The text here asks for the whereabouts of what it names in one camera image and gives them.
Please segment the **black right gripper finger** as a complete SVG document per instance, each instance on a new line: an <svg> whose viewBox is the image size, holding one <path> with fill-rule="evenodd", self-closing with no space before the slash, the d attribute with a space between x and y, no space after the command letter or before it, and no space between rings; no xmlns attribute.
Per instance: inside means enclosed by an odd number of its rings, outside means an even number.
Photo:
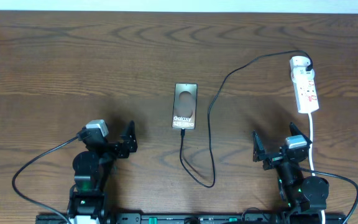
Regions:
<svg viewBox="0 0 358 224"><path fill-rule="evenodd" d="M253 137L253 143L254 143L254 149L253 149L253 161L259 162L265 159L265 149L263 147L262 141L259 138L259 135L256 133L256 131L252 132Z"/></svg>
<svg viewBox="0 0 358 224"><path fill-rule="evenodd" d="M304 139L306 140L307 144L310 145L312 143L312 140L307 136L305 135L304 133L302 133L298 127L293 123L291 122L289 124L289 128L290 128L290 132L291 132L291 135L292 136L298 136L298 135L301 135L304 137Z"/></svg>

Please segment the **white power strip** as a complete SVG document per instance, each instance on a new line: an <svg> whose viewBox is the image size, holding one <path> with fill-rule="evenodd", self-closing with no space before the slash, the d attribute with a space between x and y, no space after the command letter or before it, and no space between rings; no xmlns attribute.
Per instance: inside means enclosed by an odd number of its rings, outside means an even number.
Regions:
<svg viewBox="0 0 358 224"><path fill-rule="evenodd" d="M308 114L318 110L319 103L314 83L314 70L306 71L305 67L295 67L291 71L291 80L298 112Z"/></svg>

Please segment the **bronze Galaxy smartphone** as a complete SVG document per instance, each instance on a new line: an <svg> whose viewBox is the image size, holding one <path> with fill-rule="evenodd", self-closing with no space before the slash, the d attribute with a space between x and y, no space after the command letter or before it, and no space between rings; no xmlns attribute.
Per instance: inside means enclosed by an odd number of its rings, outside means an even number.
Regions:
<svg viewBox="0 0 358 224"><path fill-rule="evenodd" d="M172 128L195 129L198 85L176 83L173 100Z"/></svg>

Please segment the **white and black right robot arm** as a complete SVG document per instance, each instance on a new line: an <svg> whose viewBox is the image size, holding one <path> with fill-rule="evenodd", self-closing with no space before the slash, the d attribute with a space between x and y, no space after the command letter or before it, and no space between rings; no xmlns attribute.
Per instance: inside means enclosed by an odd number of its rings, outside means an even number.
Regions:
<svg viewBox="0 0 358 224"><path fill-rule="evenodd" d="M266 153L262 140L253 131L253 161L263 162L263 169L275 169L282 199L288 202L289 210L282 212L280 223L320 223L321 211L326 209L329 183L318 176L305 177L299 163L309 156L312 141L293 123L290 123L291 136L285 139L280 151Z"/></svg>

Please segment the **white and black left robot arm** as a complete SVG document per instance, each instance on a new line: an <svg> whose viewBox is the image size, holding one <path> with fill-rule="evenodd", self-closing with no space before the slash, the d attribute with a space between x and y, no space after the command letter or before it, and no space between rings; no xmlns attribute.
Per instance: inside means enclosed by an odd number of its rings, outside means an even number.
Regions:
<svg viewBox="0 0 358 224"><path fill-rule="evenodd" d="M106 122L96 119L86 124L76 136L87 148L73 160L75 184L70 190L67 216L70 223L113 223L104 192L114 163L137 151L135 123L130 121L120 135L122 141L109 142Z"/></svg>

